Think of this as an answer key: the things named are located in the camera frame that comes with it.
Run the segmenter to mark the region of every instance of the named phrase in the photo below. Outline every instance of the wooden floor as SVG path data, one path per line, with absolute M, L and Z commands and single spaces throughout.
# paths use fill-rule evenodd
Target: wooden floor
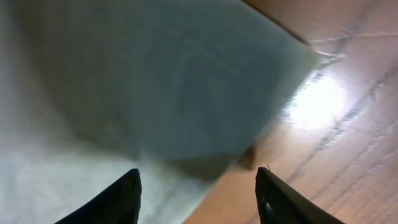
M 248 0 L 325 65 L 258 142 L 257 164 L 346 223 L 398 223 L 398 0 Z M 259 223 L 231 169 L 185 224 Z

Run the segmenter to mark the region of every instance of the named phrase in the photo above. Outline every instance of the wood grain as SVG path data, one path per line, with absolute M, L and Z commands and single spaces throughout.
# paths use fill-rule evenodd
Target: wood grain
M 257 142 L 257 164 L 267 162 L 343 222 L 397 223 L 398 1 L 248 4 L 315 50 L 342 58 L 315 72 L 296 104 Z M 300 100 L 314 93 L 320 99 Z M 322 99 L 332 105 L 329 110 L 316 105 Z M 305 120 L 299 111 L 316 116 Z M 259 223 L 254 176 L 236 169 L 225 173 L 185 224 Z

